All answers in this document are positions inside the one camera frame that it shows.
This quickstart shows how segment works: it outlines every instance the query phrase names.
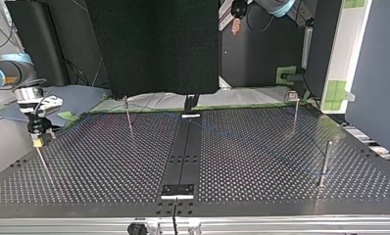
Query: cable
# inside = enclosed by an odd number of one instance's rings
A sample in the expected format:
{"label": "cable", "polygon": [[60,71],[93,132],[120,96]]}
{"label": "cable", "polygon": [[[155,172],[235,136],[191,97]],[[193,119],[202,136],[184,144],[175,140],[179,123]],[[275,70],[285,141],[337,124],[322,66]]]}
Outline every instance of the cable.
{"label": "cable", "polygon": [[97,80],[98,74],[100,74],[100,69],[101,69],[102,65],[103,65],[103,58],[101,58],[100,65],[98,66],[98,70],[95,73],[94,80],[92,81],[92,84],[91,84],[92,87],[94,87],[94,85],[95,85],[95,81]]}
{"label": "cable", "polygon": [[[6,32],[5,32],[1,27],[0,27],[0,32],[2,32],[3,35],[5,35],[6,37],[8,37],[8,34],[6,34]],[[19,47],[18,43],[14,42],[14,41],[12,40],[12,38],[11,38],[10,41],[12,42],[12,44],[13,44],[14,46]]]}
{"label": "cable", "polygon": [[85,7],[83,7],[81,4],[77,3],[75,0],[71,0],[72,2],[74,2],[78,7],[80,7],[82,10],[84,10],[85,12],[88,12],[88,9],[86,9]]}
{"label": "cable", "polygon": [[6,39],[5,42],[3,42],[1,45],[0,45],[0,48],[4,47],[6,44],[8,44],[8,42],[11,40],[13,36],[13,31],[11,30],[11,34],[8,36],[8,38]]}
{"label": "cable", "polygon": [[253,29],[253,28],[251,27],[251,25],[250,25],[250,20],[249,20],[249,19],[250,19],[250,11],[251,11],[251,8],[252,8],[251,6],[248,8],[248,10],[247,10],[247,16],[246,16],[246,23],[247,23],[248,28],[250,28],[250,30],[251,30],[251,31],[254,31],[254,32],[266,31],[266,30],[270,27],[272,21],[274,20],[274,16],[271,16],[270,20],[268,21],[268,24],[267,24],[264,28],[255,30],[255,29]]}
{"label": "cable", "polygon": [[89,86],[89,82],[88,82],[88,79],[87,77],[85,76],[84,72],[76,65],[74,64],[73,62],[71,62],[70,60],[68,59],[64,59],[67,64],[69,64],[69,66],[73,69],[73,71],[75,72],[75,74],[77,75],[77,77],[82,81],[84,82],[85,85]]}
{"label": "cable", "polygon": [[298,9],[296,10],[296,17],[295,17],[295,24],[298,24],[298,16],[299,16],[299,10],[300,10],[300,5],[302,4],[303,0],[300,0]]}
{"label": "cable", "polygon": [[21,88],[23,86],[40,85],[40,84],[45,83],[46,81],[47,81],[46,78],[38,78],[35,80],[28,80],[26,82],[23,82],[23,83],[17,85],[16,87],[12,88],[12,90],[15,91],[16,89]]}
{"label": "cable", "polygon": [[301,76],[303,77],[303,80],[305,81],[306,86],[308,87],[309,92],[311,92],[311,95],[314,97],[315,103],[317,103],[317,107],[321,110],[320,104],[315,99],[316,95],[314,92],[312,92],[311,87],[309,86],[308,81],[306,80],[305,76],[301,73]]}
{"label": "cable", "polygon": [[[6,15],[0,11],[0,20],[2,20],[3,24],[6,25],[9,29],[10,32],[12,32],[13,30],[16,30],[15,27],[13,26],[13,24],[11,24],[11,26],[8,26],[8,22],[7,22],[7,18],[6,18]],[[6,32],[4,32],[0,26],[0,31],[7,37],[8,35],[6,34]],[[24,50],[24,47],[21,43],[21,41],[19,40],[18,38],[18,35],[17,34],[13,34],[13,38],[11,38],[10,40],[12,42],[13,45],[15,45],[16,47],[18,47],[20,49],[20,51],[23,51]]]}

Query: metal bracket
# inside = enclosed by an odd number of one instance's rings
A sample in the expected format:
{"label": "metal bracket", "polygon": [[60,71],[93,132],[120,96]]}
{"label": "metal bracket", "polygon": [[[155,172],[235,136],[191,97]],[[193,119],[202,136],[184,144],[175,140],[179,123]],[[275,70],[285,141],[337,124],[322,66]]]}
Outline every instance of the metal bracket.
{"label": "metal bracket", "polygon": [[147,231],[149,235],[161,235],[161,225],[159,223],[148,223]]}
{"label": "metal bracket", "polygon": [[188,234],[189,235],[201,235],[202,234],[201,223],[189,224]]}
{"label": "metal bracket", "polygon": [[194,185],[165,185],[162,190],[162,200],[193,200]]}
{"label": "metal bracket", "polygon": [[199,95],[188,95],[185,100],[185,110],[182,118],[198,118],[201,115],[192,109],[198,105]]}
{"label": "metal bracket", "polygon": [[355,95],[349,91],[346,91],[345,93],[345,99],[347,101],[351,101],[351,102],[354,102],[355,101]]}

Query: vertical post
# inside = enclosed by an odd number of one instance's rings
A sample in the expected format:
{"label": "vertical post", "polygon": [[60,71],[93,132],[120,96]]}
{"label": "vertical post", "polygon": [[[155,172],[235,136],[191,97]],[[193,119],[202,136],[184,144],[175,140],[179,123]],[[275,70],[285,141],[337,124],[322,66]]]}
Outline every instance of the vertical post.
{"label": "vertical post", "polygon": [[296,110],[295,110],[295,123],[294,123],[295,126],[296,126],[296,121],[297,121],[297,119],[298,119],[299,102],[300,102],[300,99],[297,99],[297,100],[296,100]]}
{"label": "vertical post", "polygon": [[329,163],[329,158],[330,158],[330,155],[331,155],[331,152],[332,152],[332,141],[328,141],[327,144],[326,144],[326,151],[325,151],[325,156],[324,156],[324,159],[323,159],[323,165],[322,165],[322,170],[321,170],[321,173],[320,173],[320,180],[319,180],[319,187],[324,187],[324,180],[325,180],[325,177],[326,177],[326,173],[327,173],[327,165]]}

